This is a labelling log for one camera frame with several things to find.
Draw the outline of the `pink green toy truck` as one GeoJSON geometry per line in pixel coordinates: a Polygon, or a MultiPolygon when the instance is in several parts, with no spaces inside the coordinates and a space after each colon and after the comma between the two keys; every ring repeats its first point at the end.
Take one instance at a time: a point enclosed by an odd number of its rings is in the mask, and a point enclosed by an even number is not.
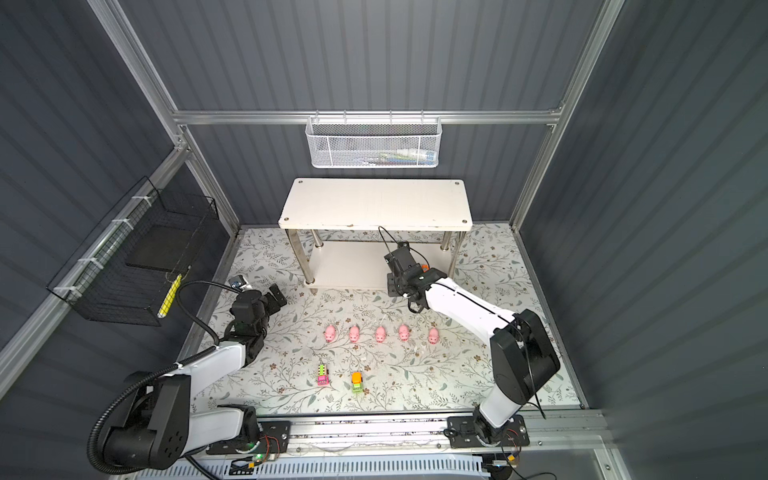
{"type": "Polygon", "coordinates": [[[320,364],[317,370],[317,384],[327,386],[330,384],[329,371],[325,364],[320,364]]]}

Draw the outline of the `green orange mixer toy truck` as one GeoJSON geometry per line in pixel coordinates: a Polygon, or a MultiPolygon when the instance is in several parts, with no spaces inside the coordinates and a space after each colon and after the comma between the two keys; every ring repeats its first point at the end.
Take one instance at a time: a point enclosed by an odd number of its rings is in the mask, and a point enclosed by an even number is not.
{"type": "Polygon", "coordinates": [[[351,390],[354,393],[362,393],[363,387],[363,375],[359,371],[355,371],[351,374],[351,390]]]}

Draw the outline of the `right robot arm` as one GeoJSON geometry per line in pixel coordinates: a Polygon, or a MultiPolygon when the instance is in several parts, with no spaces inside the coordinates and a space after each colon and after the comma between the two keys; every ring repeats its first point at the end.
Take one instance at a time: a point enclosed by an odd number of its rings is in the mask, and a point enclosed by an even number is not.
{"type": "Polygon", "coordinates": [[[426,269],[401,242],[388,251],[389,292],[408,301],[408,309],[447,316],[484,341],[490,351],[493,387],[473,412],[474,429],[492,443],[507,423],[561,368],[541,318],[532,310],[514,312],[491,304],[461,287],[443,271],[426,269]]]}

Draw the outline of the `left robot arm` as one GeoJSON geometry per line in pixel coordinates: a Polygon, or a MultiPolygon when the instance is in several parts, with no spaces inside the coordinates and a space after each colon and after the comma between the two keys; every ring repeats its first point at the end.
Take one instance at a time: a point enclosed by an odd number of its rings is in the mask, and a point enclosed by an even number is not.
{"type": "Polygon", "coordinates": [[[235,295],[230,307],[233,318],[223,334],[189,309],[183,311],[212,338],[212,346],[159,371],[135,373],[132,384],[96,420],[86,444],[87,458],[96,470],[108,475],[161,470],[217,443],[229,442],[245,452],[262,444],[251,406],[191,410],[195,395],[257,358],[271,316],[287,304],[275,284],[261,292],[237,276],[222,288],[235,295]]]}

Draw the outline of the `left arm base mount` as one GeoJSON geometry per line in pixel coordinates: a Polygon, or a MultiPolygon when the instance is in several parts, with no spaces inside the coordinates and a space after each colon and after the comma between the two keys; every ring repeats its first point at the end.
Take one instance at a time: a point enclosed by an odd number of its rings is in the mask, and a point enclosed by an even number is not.
{"type": "Polygon", "coordinates": [[[258,422],[250,432],[242,430],[233,439],[219,441],[207,447],[208,455],[279,455],[287,451],[290,440],[289,421],[258,422]]]}

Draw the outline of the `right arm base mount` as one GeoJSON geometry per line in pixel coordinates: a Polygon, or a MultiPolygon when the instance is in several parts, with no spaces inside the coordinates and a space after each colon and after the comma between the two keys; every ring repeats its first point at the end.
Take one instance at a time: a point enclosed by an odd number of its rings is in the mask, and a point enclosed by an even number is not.
{"type": "Polygon", "coordinates": [[[480,415],[450,416],[443,435],[454,449],[497,447],[522,448],[530,445],[521,415],[512,416],[503,427],[493,427],[480,415]]]}

